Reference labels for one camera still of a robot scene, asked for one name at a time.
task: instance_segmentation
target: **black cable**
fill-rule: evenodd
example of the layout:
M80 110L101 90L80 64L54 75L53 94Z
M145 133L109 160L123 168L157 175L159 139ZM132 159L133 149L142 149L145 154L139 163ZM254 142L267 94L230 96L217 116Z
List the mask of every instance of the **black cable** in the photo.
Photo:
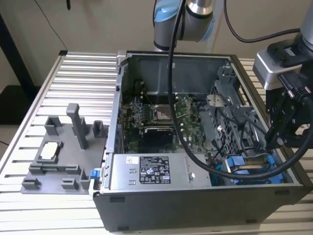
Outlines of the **black cable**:
M259 173L259 174L233 174L233 173L228 173L225 171L221 171L215 168L209 167L207 164L203 163L201 160L199 160L189 149L187 143L185 142L183 135L179 129L179 123L178 119L176 117L176 111L174 108L174 99L173 99L173 87L172 87L172 69L173 69L173 55L174 55L174 48L175 48L175 42L176 42L176 36L177 36L177 30L179 27L179 22L181 19L182 11L184 10L184 5L186 3L186 0L181 0L179 4L179 9L178 13L175 18L175 23L174 23L174 29L172 33L172 38L171 38L171 43L170 43L170 49L168 53L168 70L167 70L167 75L168 75L168 101L169 101L169 106L170 110L172 113L172 119L174 123L174 127L176 129L177 136L181 142L181 145L183 146L184 150L186 151L187 155L190 157L190 159L199 167L202 169L213 173L217 174L218 176L221 177L226 177L229 179L234 179L234 180L262 180L262 179L267 179L270 178L274 175L278 175L281 172L289 169L291 166L293 166L297 161L299 161L302 156L307 152L310 146L311 139L313 138L313 101L308 98L304 97L301 102L308 108L310 112L310 118L311 118L311 123L310 123L310 130L307 135L306 140L304 141L303 145L301 148L299 148L296 153L289 158L287 161L283 162L280 166L277 168L273 169L272 171L265 172L265 173Z
M222 152L222 150L224 149L225 145L226 145L226 134L224 133L224 131L222 130L222 138L223 138L223 142L221 147L219 148L218 152L214 155L214 157L212 158L209 166L212 166L214 160L216 159L216 157Z
M240 124L243 124L241 122L238 122L237 120L234 120L230 117L227 117L226 114L224 114L222 112L222 110L220 108L216 108L217 111L219 111L219 113L221 114L222 117L224 117L227 121L231 121L233 123L235 123L237 126L240 125ZM236 117L244 117L245 118L245 121L248 121L250 122L251 125L253 125L256 129L258 129L263 135L266 134L266 131L263 130L261 127L259 127L256 123L254 123L250 118L248 118L247 116L244 116L244 115L237 115Z
M70 10L70 0L67 0L67 9Z
M243 128L243 130L241 130L241 134L240 134L240 147L242 149L242 151L245 153L246 156L248 156L247 152L246 152L246 149L244 148L244 143L243 143L243 140L244 140L244 133L245 133L245 126Z
M251 122L249 123L249 136L251 138L251 141L253 142L253 132L252 132L252 127L251 127Z
M288 30L284 30L284 31L281 31L281 32L273 33L273 34L270 34L270 35L267 35L267 36L263 36L263 37L260 37L260 38L244 39L244 38L240 37L235 32L235 30L233 29L233 27L230 24L230 21L229 21L229 18L228 18L228 13L227 13L227 6L226 6L227 4L226 4L226 2L227 1L224 0L224 14L225 14L226 23L227 23L228 28L229 28L230 32L232 33L232 35L234 35L234 37L237 38L237 40L239 40L240 42L243 42L243 43L257 43L257 42L260 42L260 41L264 41L264 40L271 39L271 38L276 38L276 37L283 36L283 35L286 35L286 34L300 32L299 28L293 28L293 29L288 29Z
M155 0L155 4L154 4L154 6L153 6L153 14L152 14L153 28L155 27L155 11L156 11L156 5L157 5L157 0Z
M8 143L6 143L6 142L0 141L0 143L2 143L2 144L4 144L4 145L9 146L9 144L8 144Z
M42 10L42 8L40 7L40 5L38 4L38 2L36 0L34 0L34 2L37 4L37 6L39 7L39 9L41 10L41 12L43 13L45 19L47 20L48 24L50 25L50 28L53 30L53 32L58 36L58 38L60 39L61 43L63 44L63 46L65 47L66 50L67 46L65 46L64 42L62 41L62 39L60 38L59 34L54 30L54 28L52 27L52 25L50 24L50 21L48 20L48 17L45 15L44 11Z
M245 151L247 151L247 150L255 150L255 149L254 149L254 147L245 148ZM239 154L241 154L241 153L243 153L243 152L244 152L244 150L243 150L243 149L240 149L240 150L238 150L235 154L236 154L236 155L239 155Z

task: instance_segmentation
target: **warning label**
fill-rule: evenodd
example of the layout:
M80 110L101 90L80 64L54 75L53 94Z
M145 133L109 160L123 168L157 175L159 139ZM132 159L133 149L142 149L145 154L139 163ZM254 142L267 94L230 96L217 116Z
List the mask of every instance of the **warning label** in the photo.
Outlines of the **warning label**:
M140 157L139 181L141 184L170 184L168 157Z

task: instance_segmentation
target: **circuit board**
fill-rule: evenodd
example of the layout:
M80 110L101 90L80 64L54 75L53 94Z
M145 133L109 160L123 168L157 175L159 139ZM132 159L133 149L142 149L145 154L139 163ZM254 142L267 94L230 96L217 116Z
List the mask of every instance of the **circuit board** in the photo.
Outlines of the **circuit board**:
M136 96L123 105L123 133L125 153L184 152L175 132L167 104L148 103ZM194 97L176 95L175 110L184 140L196 154L206 153L206 138Z

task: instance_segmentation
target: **barcode sticker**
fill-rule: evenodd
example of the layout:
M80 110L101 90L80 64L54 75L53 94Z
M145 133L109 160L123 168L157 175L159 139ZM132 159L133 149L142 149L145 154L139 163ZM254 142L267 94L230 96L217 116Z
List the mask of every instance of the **barcode sticker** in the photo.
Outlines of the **barcode sticker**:
M127 156L126 157L126 164L138 164L139 157Z

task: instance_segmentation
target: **blue latch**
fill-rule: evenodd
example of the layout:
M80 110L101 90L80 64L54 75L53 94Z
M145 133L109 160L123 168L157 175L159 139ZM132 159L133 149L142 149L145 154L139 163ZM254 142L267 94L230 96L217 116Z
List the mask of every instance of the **blue latch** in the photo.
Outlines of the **blue latch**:
M99 180L100 179L100 170L97 170L97 169L91 170L90 178L95 179L95 180Z

